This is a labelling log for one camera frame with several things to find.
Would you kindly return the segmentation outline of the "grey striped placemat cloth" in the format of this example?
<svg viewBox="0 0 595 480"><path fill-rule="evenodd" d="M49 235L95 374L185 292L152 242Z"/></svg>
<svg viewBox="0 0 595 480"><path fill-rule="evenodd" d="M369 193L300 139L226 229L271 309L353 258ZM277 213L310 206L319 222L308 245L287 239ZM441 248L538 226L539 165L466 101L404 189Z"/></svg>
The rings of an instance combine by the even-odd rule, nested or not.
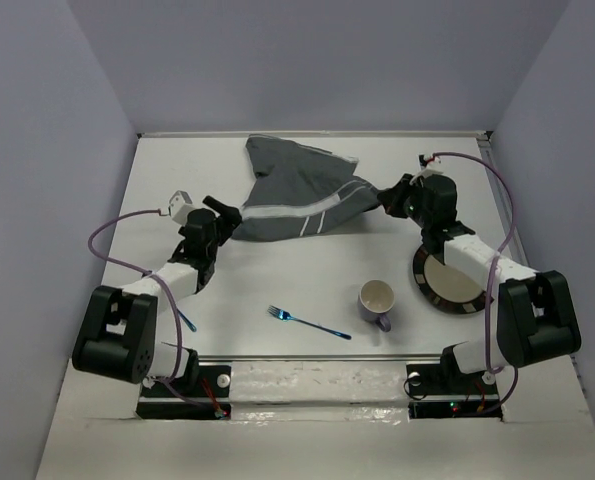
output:
<svg viewBox="0 0 595 480"><path fill-rule="evenodd" d="M275 242L325 234L379 207L358 160L262 134L245 145L255 177L233 238Z"/></svg>

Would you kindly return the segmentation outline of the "purple ceramic mug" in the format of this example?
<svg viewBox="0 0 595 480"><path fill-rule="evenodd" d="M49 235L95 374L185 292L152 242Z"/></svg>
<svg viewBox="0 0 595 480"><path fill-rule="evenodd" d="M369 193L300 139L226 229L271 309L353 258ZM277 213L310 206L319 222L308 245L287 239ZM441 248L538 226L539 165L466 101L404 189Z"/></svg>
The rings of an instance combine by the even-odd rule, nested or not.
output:
<svg viewBox="0 0 595 480"><path fill-rule="evenodd" d="M378 327L382 332L391 331L388 317L395 304L395 294L391 286L381 280L366 282L359 291L357 306L360 317Z"/></svg>

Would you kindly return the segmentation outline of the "dark rimmed cream plate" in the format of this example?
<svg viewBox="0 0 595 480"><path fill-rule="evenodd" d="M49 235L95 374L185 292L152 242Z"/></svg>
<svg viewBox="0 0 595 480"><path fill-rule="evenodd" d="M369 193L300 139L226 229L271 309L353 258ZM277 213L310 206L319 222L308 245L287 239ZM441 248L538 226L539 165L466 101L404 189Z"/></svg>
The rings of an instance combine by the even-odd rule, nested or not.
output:
<svg viewBox="0 0 595 480"><path fill-rule="evenodd" d="M486 292L460 271L442 264L420 245L412 259L412 278L436 310L448 315L474 315L485 310Z"/></svg>

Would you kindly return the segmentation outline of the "blue metal spoon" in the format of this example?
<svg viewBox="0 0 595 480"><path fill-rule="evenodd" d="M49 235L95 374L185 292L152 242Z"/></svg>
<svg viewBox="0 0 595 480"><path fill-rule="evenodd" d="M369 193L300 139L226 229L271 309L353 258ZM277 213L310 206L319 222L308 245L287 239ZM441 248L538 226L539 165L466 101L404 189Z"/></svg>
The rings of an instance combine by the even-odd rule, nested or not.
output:
<svg viewBox="0 0 595 480"><path fill-rule="evenodd" d="M192 331L197 332L196 325L181 311L177 310L178 316L183 321L183 323Z"/></svg>

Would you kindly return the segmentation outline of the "blue metal fork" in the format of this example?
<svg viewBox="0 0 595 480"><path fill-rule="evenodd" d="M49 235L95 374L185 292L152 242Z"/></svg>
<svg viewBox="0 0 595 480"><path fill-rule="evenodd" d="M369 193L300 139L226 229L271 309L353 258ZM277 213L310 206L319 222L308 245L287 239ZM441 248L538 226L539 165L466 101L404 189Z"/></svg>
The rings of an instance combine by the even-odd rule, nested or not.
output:
<svg viewBox="0 0 595 480"><path fill-rule="evenodd" d="M349 340L352 339L352 336L349 335L349 334L346 334L344 332L333 330L333 329L327 328L325 326L321 326L321 325L318 325L318 324L315 324L315 323L312 323L312 322L309 322L309 321L300 319L298 317L295 317L295 316L291 315L288 311L286 311L284 309L281 309L279 307L273 306L273 305L270 305L268 307L267 313L269 315L271 315L273 318L276 318L276 319L281 320L283 322L297 322L299 324L302 324L302 325L305 325L305 326L308 326L308 327L317 329L319 331L322 331L322 332L331 334L331 335L333 335L333 336L335 336L337 338L341 338L343 340L349 341Z"/></svg>

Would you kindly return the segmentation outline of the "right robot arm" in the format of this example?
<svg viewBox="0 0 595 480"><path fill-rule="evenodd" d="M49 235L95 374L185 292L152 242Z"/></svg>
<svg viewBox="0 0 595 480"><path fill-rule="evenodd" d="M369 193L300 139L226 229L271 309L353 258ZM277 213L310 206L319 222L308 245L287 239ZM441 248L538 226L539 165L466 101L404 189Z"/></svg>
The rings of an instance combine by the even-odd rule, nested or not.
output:
<svg viewBox="0 0 595 480"><path fill-rule="evenodd" d="M483 336L442 351L437 379L445 390L459 392L487 370L519 369L580 350L582 337L566 278L515 262L459 221L452 179L406 174L377 198L388 215L420 227L428 255L484 292Z"/></svg>

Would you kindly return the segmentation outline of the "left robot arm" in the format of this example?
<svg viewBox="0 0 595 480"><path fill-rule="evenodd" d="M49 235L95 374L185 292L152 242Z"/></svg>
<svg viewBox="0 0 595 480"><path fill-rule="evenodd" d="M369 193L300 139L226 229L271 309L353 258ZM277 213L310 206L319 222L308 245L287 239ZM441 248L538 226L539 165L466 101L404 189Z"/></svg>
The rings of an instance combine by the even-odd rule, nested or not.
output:
<svg viewBox="0 0 595 480"><path fill-rule="evenodd" d="M179 225L181 240L171 257L151 271L102 254L95 238L121 220L157 215ZM183 348L182 315L177 302L201 292L215 272L218 250L242 222L240 211L211 196L201 207L183 191L169 200L166 211L130 212L96 229L88 249L96 257L137 272L141 278L122 287L100 285L90 296L71 354L73 368L131 384L145 380L162 384L178 395L192 392L198 383L198 360ZM158 317L171 312L176 330L172 363L156 368L162 355L156 348Z"/></svg>

